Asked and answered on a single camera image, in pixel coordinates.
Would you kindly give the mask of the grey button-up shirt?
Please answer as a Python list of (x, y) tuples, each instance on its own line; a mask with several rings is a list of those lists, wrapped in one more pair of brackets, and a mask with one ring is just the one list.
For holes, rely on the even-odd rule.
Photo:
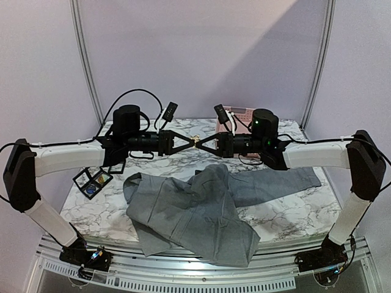
[(214, 164), (187, 181), (136, 173), (123, 183), (123, 193), (144, 255), (180, 246), (215, 265), (247, 267), (260, 238), (238, 208), (320, 184), (312, 168), (231, 173)]

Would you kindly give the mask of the round green orange badge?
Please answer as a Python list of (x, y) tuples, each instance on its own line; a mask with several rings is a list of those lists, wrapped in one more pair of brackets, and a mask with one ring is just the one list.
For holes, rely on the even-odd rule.
[(98, 177), (98, 182), (103, 185), (109, 178), (106, 175), (100, 175)]

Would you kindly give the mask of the round blue badge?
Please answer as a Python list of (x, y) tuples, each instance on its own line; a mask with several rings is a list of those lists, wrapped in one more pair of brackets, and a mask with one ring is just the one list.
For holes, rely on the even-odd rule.
[(94, 194), (95, 193), (95, 186), (89, 186), (87, 189), (86, 189), (86, 193), (91, 195), (91, 194)]

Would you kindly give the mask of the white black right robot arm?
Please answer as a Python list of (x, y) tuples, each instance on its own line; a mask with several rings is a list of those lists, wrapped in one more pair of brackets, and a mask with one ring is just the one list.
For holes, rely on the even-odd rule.
[(376, 146), (369, 133), (358, 130), (334, 139), (298, 140), (279, 133), (279, 118), (270, 110), (252, 111), (247, 133), (233, 126), (195, 143), (203, 151), (221, 158), (257, 154), (260, 162), (275, 171), (308, 169), (326, 178), (326, 167), (349, 171), (348, 199), (319, 248), (296, 254), (299, 272), (316, 277), (339, 277), (352, 265), (356, 254), (354, 232), (384, 184), (390, 159)]

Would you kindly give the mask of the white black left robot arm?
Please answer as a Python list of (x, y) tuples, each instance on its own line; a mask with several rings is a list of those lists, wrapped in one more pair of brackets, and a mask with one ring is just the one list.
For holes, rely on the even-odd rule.
[[(147, 127), (141, 128), (141, 120)], [(42, 194), (37, 181), (49, 176), (59, 183), (60, 175), (70, 179), (69, 172), (79, 170), (88, 174), (96, 167), (100, 174), (106, 168), (123, 164), (131, 153), (140, 151), (151, 155), (172, 155), (193, 147), (195, 142), (175, 131), (157, 128), (150, 131), (151, 121), (137, 105), (124, 105), (112, 114), (112, 125), (102, 134), (80, 142), (33, 144), (26, 139), (10, 143), (3, 182), (5, 201), (21, 214), (28, 216), (61, 247), (59, 259), (82, 270), (107, 272), (113, 254), (98, 247), (87, 247), (84, 236), (66, 221)]]

